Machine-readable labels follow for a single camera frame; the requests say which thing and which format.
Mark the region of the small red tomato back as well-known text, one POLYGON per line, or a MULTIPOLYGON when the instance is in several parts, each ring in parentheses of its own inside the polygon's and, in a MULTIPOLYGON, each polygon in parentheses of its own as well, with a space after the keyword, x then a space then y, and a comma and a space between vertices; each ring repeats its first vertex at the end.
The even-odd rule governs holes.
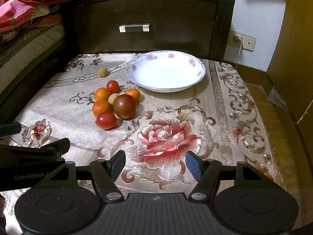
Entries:
POLYGON ((117 81, 111 80, 107 83, 107 90, 110 94, 119 92, 119 83, 117 81))

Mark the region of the small red tomato front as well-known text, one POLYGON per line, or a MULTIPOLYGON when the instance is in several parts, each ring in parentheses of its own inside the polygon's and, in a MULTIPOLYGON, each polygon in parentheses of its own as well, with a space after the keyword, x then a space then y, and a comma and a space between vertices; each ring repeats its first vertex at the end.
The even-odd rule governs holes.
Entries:
POLYGON ((117 124, 117 118, 111 112, 103 112, 97 116, 97 125, 104 130, 109 130, 117 124))

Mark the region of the white floral porcelain plate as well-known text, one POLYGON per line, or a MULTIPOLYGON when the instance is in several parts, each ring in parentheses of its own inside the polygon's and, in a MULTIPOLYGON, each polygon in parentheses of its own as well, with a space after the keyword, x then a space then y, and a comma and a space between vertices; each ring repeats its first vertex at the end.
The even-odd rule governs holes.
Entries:
POLYGON ((171 93, 202 81, 206 68, 202 61, 185 52, 159 50, 133 58, 125 73, 129 80, 144 89, 171 93))

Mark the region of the tan longan in cluster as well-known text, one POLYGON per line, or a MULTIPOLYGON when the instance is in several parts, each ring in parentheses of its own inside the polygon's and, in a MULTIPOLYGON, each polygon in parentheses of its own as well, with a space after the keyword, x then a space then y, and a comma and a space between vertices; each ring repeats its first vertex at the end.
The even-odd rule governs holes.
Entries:
POLYGON ((119 96, 118 93, 113 93, 113 94, 111 94, 111 95, 109 96, 109 98, 108 98, 108 102, 113 106, 113 102, 114 102, 114 100, 115 100, 118 96, 119 96))

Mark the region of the small red tomato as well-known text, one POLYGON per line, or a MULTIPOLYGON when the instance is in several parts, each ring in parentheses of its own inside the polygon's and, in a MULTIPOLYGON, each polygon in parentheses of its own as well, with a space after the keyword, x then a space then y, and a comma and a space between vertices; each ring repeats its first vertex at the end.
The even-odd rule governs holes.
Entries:
POLYGON ((111 112, 103 112, 97 116, 97 125, 104 130, 109 130, 117 124, 117 118, 111 112))
POLYGON ((117 81, 111 80, 107 83, 107 90, 110 94, 119 92, 119 83, 117 81))

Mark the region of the dark wooden cabinet drawer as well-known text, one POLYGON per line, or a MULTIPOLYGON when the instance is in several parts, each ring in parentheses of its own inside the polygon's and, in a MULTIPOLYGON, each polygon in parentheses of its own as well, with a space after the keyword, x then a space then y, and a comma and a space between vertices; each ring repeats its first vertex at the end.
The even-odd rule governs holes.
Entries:
POLYGON ((62 23, 80 54, 177 50, 221 61, 234 6, 235 0, 73 0, 62 23), (120 33, 123 24, 150 24, 150 31, 120 33))

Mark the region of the orange tangerine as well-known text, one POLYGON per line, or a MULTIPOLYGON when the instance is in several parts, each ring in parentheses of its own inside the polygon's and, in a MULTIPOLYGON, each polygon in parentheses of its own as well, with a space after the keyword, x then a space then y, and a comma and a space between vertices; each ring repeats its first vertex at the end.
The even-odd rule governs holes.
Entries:
POLYGON ((136 102, 140 101, 141 94, 140 94, 139 90, 137 90, 137 89, 128 89, 125 91, 125 94, 132 96, 136 100, 136 102))
POLYGON ((96 101, 107 101, 109 99, 110 93, 106 88, 98 88, 94 93, 94 98, 96 101))
POLYGON ((106 100, 98 100, 93 104, 92 112, 95 117, 104 112, 112 112, 112 105, 106 100))

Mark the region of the large dark red tomato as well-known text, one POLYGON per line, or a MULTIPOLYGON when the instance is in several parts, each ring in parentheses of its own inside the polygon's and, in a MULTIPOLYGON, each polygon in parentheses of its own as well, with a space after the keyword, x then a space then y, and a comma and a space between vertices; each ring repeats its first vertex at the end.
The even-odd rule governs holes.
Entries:
POLYGON ((122 94, 113 101, 113 109, 116 115, 121 119, 128 119, 135 114, 137 103, 133 96, 122 94))

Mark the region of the brown wooden furniture panel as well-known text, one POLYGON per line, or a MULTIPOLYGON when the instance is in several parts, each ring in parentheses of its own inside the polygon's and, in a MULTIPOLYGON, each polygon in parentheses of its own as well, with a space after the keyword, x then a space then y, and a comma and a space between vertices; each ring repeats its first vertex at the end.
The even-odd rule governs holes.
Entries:
POLYGON ((312 0, 286 0, 267 74, 288 105, 312 156, 312 0))

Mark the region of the floral beige tablecloth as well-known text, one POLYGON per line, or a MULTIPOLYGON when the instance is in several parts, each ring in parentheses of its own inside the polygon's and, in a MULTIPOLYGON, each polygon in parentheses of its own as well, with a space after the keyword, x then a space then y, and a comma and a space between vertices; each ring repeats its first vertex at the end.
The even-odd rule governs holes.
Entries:
POLYGON ((17 116, 21 132, 1 145, 40 148, 68 138, 65 163, 36 185, 2 192, 24 234, 287 234, 298 215, 282 188, 254 100, 231 65, 200 60, 202 81, 179 92, 144 89, 128 79, 127 64, 139 54, 102 54, 119 95, 137 89, 135 114, 101 129, 92 112, 104 86, 92 55, 78 69, 56 74, 17 116), (126 154, 115 181, 124 196, 100 203, 90 163, 126 154), (220 186, 210 203, 188 199, 197 181, 186 153, 222 163, 220 186))

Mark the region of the grey folded mattress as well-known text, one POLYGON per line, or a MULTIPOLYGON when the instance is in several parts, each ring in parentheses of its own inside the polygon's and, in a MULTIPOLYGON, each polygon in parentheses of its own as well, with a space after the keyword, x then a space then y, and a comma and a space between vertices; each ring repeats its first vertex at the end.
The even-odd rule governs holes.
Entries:
POLYGON ((52 49, 64 36, 64 27, 57 24, 30 31, 33 36, 21 37, 1 52, 1 92, 40 55, 52 49))

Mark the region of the tan longan apart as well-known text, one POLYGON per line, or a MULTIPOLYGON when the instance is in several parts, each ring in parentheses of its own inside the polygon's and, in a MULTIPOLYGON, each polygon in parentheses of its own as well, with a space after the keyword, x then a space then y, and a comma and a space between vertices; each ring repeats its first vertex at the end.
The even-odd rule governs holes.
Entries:
POLYGON ((101 67, 98 69, 98 72, 97 72, 98 76, 99 77, 105 77, 108 75, 108 70, 105 68, 105 67, 101 67))

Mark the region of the pink floral bedding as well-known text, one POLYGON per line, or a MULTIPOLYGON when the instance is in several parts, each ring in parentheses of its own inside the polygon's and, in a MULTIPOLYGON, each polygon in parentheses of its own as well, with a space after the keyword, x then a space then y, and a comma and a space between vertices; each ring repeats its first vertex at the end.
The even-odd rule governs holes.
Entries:
POLYGON ((1 5, 1 33, 49 13, 50 8, 46 5, 31 6, 18 0, 9 0, 1 5))

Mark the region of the white wall socket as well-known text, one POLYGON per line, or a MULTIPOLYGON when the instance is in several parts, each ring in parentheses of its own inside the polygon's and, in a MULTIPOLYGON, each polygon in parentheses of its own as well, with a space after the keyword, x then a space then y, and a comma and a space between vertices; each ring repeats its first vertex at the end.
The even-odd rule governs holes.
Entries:
POLYGON ((255 49, 256 40, 257 39, 255 37, 236 31, 230 31, 228 44, 253 52, 255 49))

